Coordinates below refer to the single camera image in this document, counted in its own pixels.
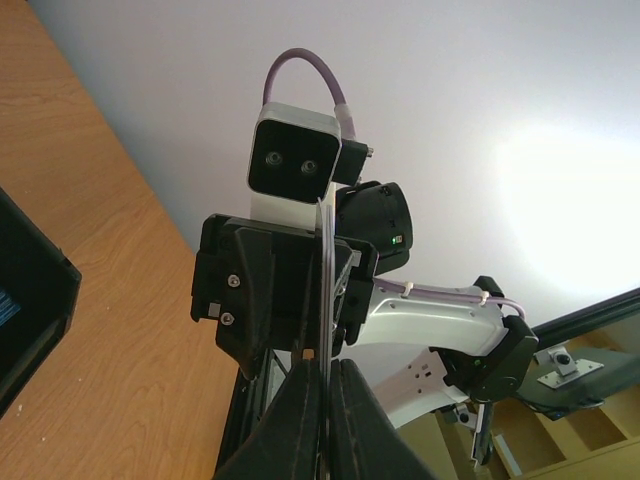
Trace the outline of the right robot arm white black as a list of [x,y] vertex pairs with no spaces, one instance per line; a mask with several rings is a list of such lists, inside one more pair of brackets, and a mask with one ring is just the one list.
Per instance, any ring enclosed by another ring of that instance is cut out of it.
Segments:
[[271,350],[322,360],[344,346],[416,345],[419,355],[375,390],[392,424],[466,401],[492,404],[520,387],[538,340],[489,277],[448,289],[394,283],[412,243],[394,183],[337,192],[314,229],[214,214],[203,224],[191,316],[215,320],[217,346],[247,381]]

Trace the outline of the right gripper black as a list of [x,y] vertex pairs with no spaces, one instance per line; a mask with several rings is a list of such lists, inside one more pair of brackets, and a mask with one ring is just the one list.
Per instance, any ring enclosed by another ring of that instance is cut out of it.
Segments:
[[[406,198],[394,182],[366,182],[337,193],[331,357],[357,341],[373,278],[405,265],[413,245]],[[216,320],[216,344],[247,380],[269,349],[319,345],[322,230],[226,215],[203,225],[191,317]]]

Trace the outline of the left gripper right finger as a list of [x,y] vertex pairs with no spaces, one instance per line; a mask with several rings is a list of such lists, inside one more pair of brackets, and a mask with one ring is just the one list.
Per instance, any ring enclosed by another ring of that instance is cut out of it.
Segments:
[[397,433],[353,360],[332,362],[329,394],[328,464],[332,479],[436,477]]

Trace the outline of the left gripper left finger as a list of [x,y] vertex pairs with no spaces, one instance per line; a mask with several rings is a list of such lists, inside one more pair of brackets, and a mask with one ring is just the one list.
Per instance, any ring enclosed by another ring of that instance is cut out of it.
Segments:
[[320,425],[320,369],[303,360],[290,370],[262,414],[265,381],[238,374],[213,477],[313,479]]

